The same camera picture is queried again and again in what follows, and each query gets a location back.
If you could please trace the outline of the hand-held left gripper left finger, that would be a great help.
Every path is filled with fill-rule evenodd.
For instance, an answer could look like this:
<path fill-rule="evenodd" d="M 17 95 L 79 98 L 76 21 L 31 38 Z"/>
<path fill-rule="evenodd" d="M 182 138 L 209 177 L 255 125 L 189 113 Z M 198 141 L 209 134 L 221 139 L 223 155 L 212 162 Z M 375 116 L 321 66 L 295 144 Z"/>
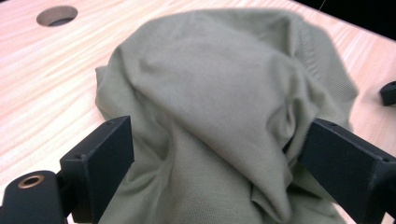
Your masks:
<path fill-rule="evenodd" d="M 134 162 L 131 118 L 108 120 L 61 159 L 64 181 L 75 194 L 77 223 L 97 224 Z"/>

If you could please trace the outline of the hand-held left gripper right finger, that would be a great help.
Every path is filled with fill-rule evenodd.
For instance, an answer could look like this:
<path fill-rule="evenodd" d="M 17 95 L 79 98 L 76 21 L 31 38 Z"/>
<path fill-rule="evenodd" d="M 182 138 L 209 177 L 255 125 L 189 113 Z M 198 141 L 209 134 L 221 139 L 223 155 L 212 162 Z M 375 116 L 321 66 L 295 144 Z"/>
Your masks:
<path fill-rule="evenodd" d="M 299 163 L 357 224 L 396 224 L 396 158 L 354 133 L 315 119 Z"/>

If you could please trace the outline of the olive green cloth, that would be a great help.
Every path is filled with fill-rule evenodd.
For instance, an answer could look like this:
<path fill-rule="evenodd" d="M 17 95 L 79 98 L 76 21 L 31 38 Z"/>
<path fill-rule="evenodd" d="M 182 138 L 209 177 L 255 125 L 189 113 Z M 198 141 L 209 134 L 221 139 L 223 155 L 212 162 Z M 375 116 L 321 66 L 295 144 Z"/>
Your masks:
<path fill-rule="evenodd" d="M 96 71 L 134 163 L 100 224 L 345 224 L 298 162 L 316 118 L 347 126 L 356 89 L 330 38 L 283 10 L 149 21 Z"/>

